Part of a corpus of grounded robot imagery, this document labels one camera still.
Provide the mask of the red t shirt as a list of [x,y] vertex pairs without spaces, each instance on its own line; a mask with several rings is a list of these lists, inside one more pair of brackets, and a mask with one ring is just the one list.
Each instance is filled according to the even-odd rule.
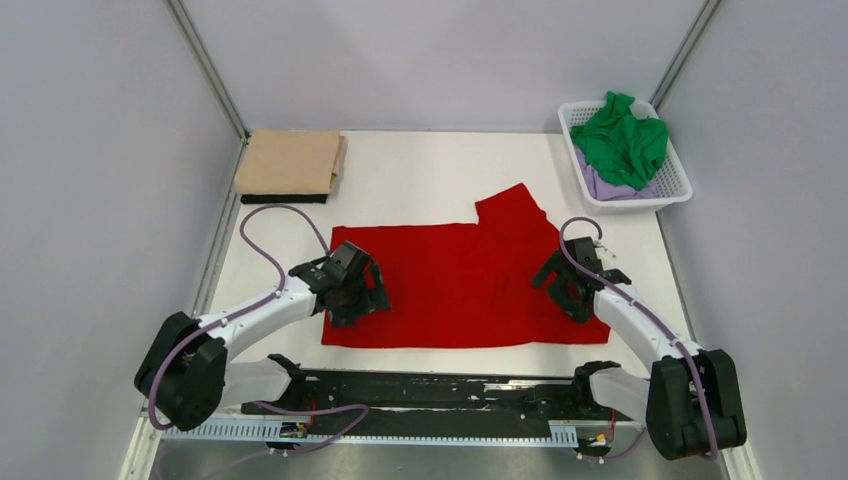
[[558,248],[557,228],[519,183],[475,204],[475,223],[332,230],[379,264],[391,307],[321,342],[350,348],[496,348],[532,342],[607,343],[596,318],[580,324],[531,280]]

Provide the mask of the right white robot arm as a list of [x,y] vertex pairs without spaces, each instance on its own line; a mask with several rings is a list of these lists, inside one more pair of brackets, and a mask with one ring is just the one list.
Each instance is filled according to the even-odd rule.
[[735,363],[722,349],[681,337],[643,301],[629,277],[606,269],[589,237],[563,240],[532,279],[580,324],[598,319],[648,369],[640,378],[614,361],[574,372],[571,403],[584,417],[611,409],[638,422],[667,460],[711,456],[747,441]]

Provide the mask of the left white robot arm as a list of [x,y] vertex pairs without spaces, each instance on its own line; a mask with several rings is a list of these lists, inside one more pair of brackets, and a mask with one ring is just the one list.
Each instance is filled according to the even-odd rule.
[[305,373],[281,354],[253,362],[237,356],[281,328],[326,313],[334,328],[387,311],[379,264],[344,242],[318,259],[283,272],[268,291],[233,308],[192,318],[166,318],[134,377],[160,430],[189,431],[218,408],[271,403],[283,413],[306,400]]

